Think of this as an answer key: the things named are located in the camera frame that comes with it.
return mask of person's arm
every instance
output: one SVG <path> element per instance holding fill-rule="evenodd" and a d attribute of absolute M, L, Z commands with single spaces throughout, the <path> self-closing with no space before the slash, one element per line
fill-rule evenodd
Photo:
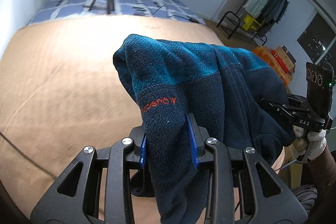
<path fill-rule="evenodd" d="M 336 162 L 328 145 L 321 155 L 314 160 L 308 160 L 308 165 L 314 184 L 318 191 L 318 199 L 325 198 L 336 181 Z"/>

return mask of floor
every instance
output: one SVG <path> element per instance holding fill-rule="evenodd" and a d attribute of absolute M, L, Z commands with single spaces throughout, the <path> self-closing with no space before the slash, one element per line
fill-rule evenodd
<path fill-rule="evenodd" d="M 216 22 L 213 22 L 213 21 L 210 21 L 210 20 L 207 20 L 207 19 L 204 19 L 204 21 L 205 21 L 206 25 L 216 33 L 219 40 L 221 40 L 225 46 L 233 47 L 233 48 L 244 48 L 244 49 L 247 49 L 249 51 L 252 51 L 256 47 L 256 45 L 254 45 L 252 41 L 246 42 L 246 41 L 242 41 L 240 39 L 236 39 L 234 37 L 232 37 L 230 39 L 227 39 L 227 34 L 221 28 L 216 27 L 216 25 L 217 25 Z"/>

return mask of dark navy fabric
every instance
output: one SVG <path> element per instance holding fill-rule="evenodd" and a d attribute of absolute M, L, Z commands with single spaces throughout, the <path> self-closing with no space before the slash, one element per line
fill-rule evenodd
<path fill-rule="evenodd" d="M 237 149 L 253 146 L 269 164 L 295 139 L 289 123 L 258 106 L 262 98 L 288 104 L 288 97 L 275 71 L 247 50 L 132 34 L 113 63 L 142 113 L 163 224 L 195 223 L 206 206 L 208 173 L 191 163 L 187 113 L 211 137 Z"/>

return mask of white glove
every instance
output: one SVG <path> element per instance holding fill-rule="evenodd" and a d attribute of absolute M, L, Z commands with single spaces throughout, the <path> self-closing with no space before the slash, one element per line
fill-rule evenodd
<path fill-rule="evenodd" d="M 307 140 L 305 137 L 303 137 L 303 128 L 296 126 L 293 126 L 293 128 L 296 135 L 296 140 L 289 147 L 293 159 L 296 159 L 298 156 L 305 154 L 309 141 L 315 141 L 316 144 L 309 154 L 308 159 L 313 160 L 322 154 L 327 145 L 325 130 L 321 130 L 320 132 L 309 131 L 307 134 Z"/>

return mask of red object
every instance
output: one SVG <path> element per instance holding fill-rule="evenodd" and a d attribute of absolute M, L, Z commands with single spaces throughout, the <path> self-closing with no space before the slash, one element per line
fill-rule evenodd
<path fill-rule="evenodd" d="M 271 51 L 271 54 L 275 57 L 275 59 L 278 61 L 282 69 L 285 71 L 285 73 L 289 73 L 289 69 L 285 65 L 285 63 L 282 61 L 281 57 L 275 52 Z"/>

